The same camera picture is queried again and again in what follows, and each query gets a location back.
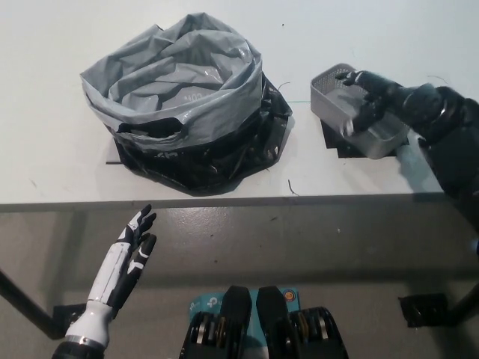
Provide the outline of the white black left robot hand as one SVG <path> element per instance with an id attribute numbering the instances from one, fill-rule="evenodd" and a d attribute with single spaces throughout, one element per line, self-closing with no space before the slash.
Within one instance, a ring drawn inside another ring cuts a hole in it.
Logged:
<path id="1" fill-rule="evenodd" d="M 148 230 L 156 213 L 146 205 L 136 213 L 110 246 L 91 287 L 88 299 L 101 302 L 117 312 L 138 283 L 153 252 L 156 236 Z"/>

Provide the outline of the dark right robot hand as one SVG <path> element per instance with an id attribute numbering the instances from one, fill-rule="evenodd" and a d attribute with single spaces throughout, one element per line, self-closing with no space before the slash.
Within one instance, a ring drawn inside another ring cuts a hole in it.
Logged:
<path id="1" fill-rule="evenodd" d="M 344 86 L 358 86 L 366 91 L 355 117 L 343 125 L 342 135 L 351 137 L 380 121 L 394 107 L 402 86 L 367 70 L 343 71 L 335 76 Z"/>

